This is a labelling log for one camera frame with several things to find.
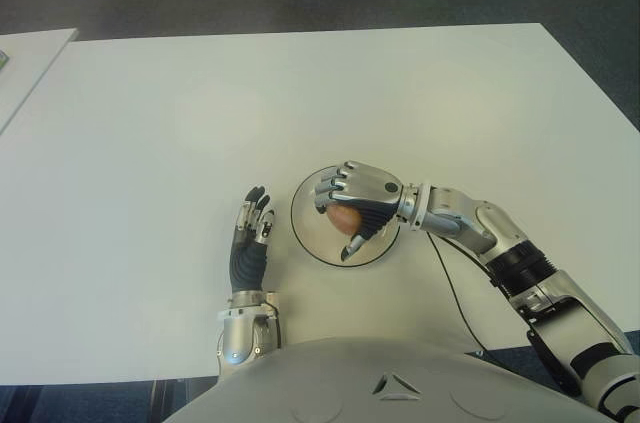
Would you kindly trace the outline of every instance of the white surface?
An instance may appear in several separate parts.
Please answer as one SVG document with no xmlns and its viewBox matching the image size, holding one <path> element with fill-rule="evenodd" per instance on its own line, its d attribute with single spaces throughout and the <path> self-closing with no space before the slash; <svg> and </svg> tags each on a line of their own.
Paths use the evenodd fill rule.
<svg viewBox="0 0 640 423">
<path fill-rule="evenodd" d="M 0 70 L 0 134 L 75 30 L 0 35 L 0 50 L 9 62 Z"/>
<path fill-rule="evenodd" d="M 539 25 L 78 42 L 0 140 L 0 384 L 216 374 L 238 206 L 275 200 L 265 287 L 289 342 L 474 347 L 423 234 L 355 269 L 289 204 L 347 158 L 499 203 L 624 329 L 640 305 L 640 139 Z M 488 346 L 525 327 L 445 245 Z"/>
</svg>

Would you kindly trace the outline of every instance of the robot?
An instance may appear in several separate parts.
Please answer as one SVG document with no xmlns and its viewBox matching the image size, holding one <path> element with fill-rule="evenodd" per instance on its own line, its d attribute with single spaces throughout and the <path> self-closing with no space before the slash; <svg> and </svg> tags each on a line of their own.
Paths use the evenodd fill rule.
<svg viewBox="0 0 640 423">
<path fill-rule="evenodd" d="M 404 185 L 347 161 L 316 186 L 315 206 L 357 210 L 346 260 L 392 218 L 466 248 L 529 327 L 527 337 L 570 396 L 468 355 L 419 342 L 327 338 L 282 347 L 277 298 L 262 289 L 274 224 L 252 189 L 234 232 L 232 296 L 220 313 L 220 381 L 168 421 L 640 422 L 640 357 L 624 333 L 556 269 L 497 205 L 430 183 Z"/>
</svg>

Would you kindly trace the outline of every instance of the black cable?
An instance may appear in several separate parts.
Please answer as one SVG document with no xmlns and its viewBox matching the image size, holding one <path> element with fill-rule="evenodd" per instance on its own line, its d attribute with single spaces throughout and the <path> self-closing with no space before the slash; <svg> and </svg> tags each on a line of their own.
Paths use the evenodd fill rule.
<svg viewBox="0 0 640 423">
<path fill-rule="evenodd" d="M 458 245 L 456 245 L 453 241 L 448 240 L 447 238 L 444 238 L 442 236 L 438 236 L 438 238 L 440 238 L 442 241 L 444 241 L 447 245 L 451 246 L 452 248 L 454 248 L 456 251 L 462 253 L 464 256 L 466 256 L 467 258 L 469 258 L 474 265 L 476 265 L 478 268 L 480 268 L 480 270 L 482 270 L 482 272 L 487 275 L 489 278 L 491 278 L 491 274 L 489 273 L 489 270 L 487 270 L 482 263 L 480 263 L 477 259 L 475 259 L 471 253 L 469 253 L 468 251 L 460 248 Z"/>
<path fill-rule="evenodd" d="M 486 266 L 484 266 L 482 263 L 480 263 L 476 258 L 474 258 L 471 253 L 467 252 L 466 250 L 464 250 L 463 248 L 460 248 L 458 245 L 456 245 L 453 241 L 448 240 L 447 238 L 443 238 L 442 236 L 438 236 L 438 238 L 440 238 L 442 241 L 444 241 L 447 245 L 449 245 L 451 248 L 455 249 L 457 252 L 462 253 L 464 256 L 466 256 L 467 258 L 469 258 L 469 260 L 471 260 L 471 262 L 476 265 L 485 275 L 487 275 L 489 277 L 489 281 L 491 282 L 491 284 L 493 286 L 495 286 L 496 288 L 498 288 L 500 290 L 500 293 L 502 293 L 502 296 L 504 296 L 507 300 L 509 299 L 509 295 L 507 294 L 507 292 L 505 291 L 505 289 L 500 286 L 499 284 L 497 284 L 494 279 L 493 276 L 491 276 L 491 273 L 489 272 L 489 270 L 487 270 Z"/>
<path fill-rule="evenodd" d="M 263 303 L 265 305 L 269 305 L 273 309 L 273 312 L 276 314 L 276 336 L 278 338 L 278 348 L 282 348 L 282 333 L 280 331 L 280 311 L 278 310 L 278 308 L 275 307 L 275 305 L 272 305 L 267 300 L 265 300 Z"/>
<path fill-rule="evenodd" d="M 500 366 L 502 369 L 510 371 L 513 374 L 518 374 L 515 371 L 513 371 L 511 368 L 509 368 L 505 363 L 503 363 L 502 361 L 500 361 L 498 358 L 496 358 L 493 353 L 491 351 L 489 351 L 487 349 L 486 346 L 484 346 L 482 344 L 482 342 L 478 339 L 478 337 L 476 336 L 476 334 L 473 332 L 473 330 L 471 329 L 471 325 L 469 324 L 469 322 L 467 321 L 467 317 L 464 314 L 464 311 L 462 311 L 462 306 L 460 305 L 460 300 L 458 300 L 458 294 L 456 293 L 456 289 L 453 286 L 453 282 L 451 281 L 451 277 L 449 276 L 449 271 L 447 270 L 447 267 L 444 264 L 444 260 L 442 259 L 442 255 L 440 254 L 440 250 L 438 249 L 438 246 L 436 245 L 436 242 L 433 241 L 433 238 L 431 237 L 430 233 L 427 233 L 427 236 L 429 237 L 429 241 L 431 241 L 431 244 L 433 245 L 433 249 L 436 251 L 436 255 L 438 255 L 438 260 L 440 260 L 440 265 L 442 266 L 442 269 L 444 270 L 444 274 L 447 277 L 447 281 L 449 282 L 449 287 L 451 288 L 451 293 L 453 294 L 453 299 L 456 302 L 456 306 L 458 307 L 458 312 L 460 313 L 460 317 L 462 318 L 462 321 L 464 321 L 465 326 L 467 327 L 467 330 L 469 330 L 469 333 L 471 334 L 471 336 L 473 337 L 473 339 L 475 340 L 475 342 L 478 344 L 478 346 L 480 348 L 482 348 L 482 351 L 484 351 L 487 355 L 489 355 L 489 357 L 491 357 L 492 360 L 494 360 L 498 366 Z"/>
</svg>

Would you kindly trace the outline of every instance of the robotic hand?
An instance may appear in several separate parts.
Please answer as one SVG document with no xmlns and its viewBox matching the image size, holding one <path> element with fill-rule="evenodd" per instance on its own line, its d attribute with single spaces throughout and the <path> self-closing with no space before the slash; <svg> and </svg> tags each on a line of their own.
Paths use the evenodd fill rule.
<svg viewBox="0 0 640 423">
<path fill-rule="evenodd" d="M 275 213 L 264 211 L 269 196 L 254 187 L 240 207 L 233 233 L 229 277 L 232 295 L 229 309 L 218 318 L 224 330 L 218 341 L 220 376 L 280 347 L 280 323 L 275 293 L 262 290 L 267 267 L 267 245 Z"/>
<path fill-rule="evenodd" d="M 340 205 L 360 214 L 343 260 L 393 216 L 412 230 L 471 250 L 529 326 L 529 341 L 566 393 L 582 393 L 617 421 L 640 413 L 640 358 L 624 333 L 498 206 L 452 188 L 403 185 L 384 170 L 353 161 L 327 170 L 316 186 L 315 205 L 321 213 Z"/>
<path fill-rule="evenodd" d="M 351 242 L 340 255 L 349 258 L 374 236 L 397 213 L 402 183 L 391 173 L 362 163 L 347 161 L 329 168 L 316 186 L 316 209 L 326 211 L 327 205 L 340 203 L 355 208 L 361 216 Z"/>
</svg>

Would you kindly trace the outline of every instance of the round plate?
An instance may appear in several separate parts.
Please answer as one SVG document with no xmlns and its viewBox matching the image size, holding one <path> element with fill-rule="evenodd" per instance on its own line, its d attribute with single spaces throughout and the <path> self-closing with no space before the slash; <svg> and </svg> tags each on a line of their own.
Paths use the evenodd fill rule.
<svg viewBox="0 0 640 423">
<path fill-rule="evenodd" d="M 353 267 L 366 265 L 384 255 L 398 237 L 400 225 L 392 218 L 360 250 L 346 261 L 340 259 L 349 237 L 338 231 L 327 215 L 316 210 L 314 187 L 326 168 L 318 170 L 300 184 L 291 202 L 291 225 L 296 238 L 307 252 L 329 265 Z"/>
</svg>

